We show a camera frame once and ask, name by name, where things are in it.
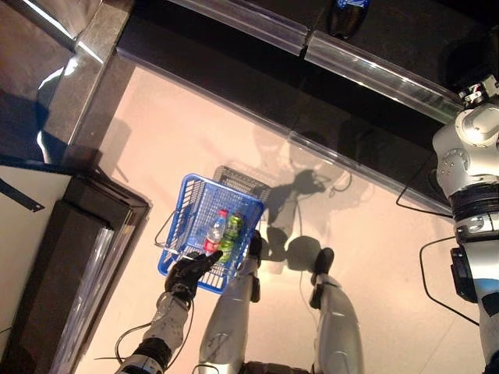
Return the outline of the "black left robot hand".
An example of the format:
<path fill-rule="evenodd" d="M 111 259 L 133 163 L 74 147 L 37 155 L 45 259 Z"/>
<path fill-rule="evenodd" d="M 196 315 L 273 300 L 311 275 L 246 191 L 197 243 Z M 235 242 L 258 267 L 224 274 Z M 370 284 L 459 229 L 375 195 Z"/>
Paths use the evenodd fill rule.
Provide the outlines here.
<path fill-rule="evenodd" d="M 165 291 L 189 304 L 196 295 L 198 280 L 213 265 L 219 261 L 223 252 L 218 250 L 209 254 L 192 252 L 187 257 L 179 260 L 171 270 L 169 270 Z"/>

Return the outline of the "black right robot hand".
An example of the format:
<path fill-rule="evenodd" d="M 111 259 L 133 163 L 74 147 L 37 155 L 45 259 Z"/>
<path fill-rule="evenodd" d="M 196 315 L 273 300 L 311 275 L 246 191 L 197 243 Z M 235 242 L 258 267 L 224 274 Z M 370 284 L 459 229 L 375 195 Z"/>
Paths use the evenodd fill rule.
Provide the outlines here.
<path fill-rule="evenodd" d="M 469 106 L 472 99 L 465 99 L 480 92 L 478 102 L 498 91 L 487 93 L 485 81 L 498 80 L 498 25 L 485 30 L 469 32 L 464 38 L 452 41 L 439 55 L 437 75 L 440 84 L 460 97 Z"/>

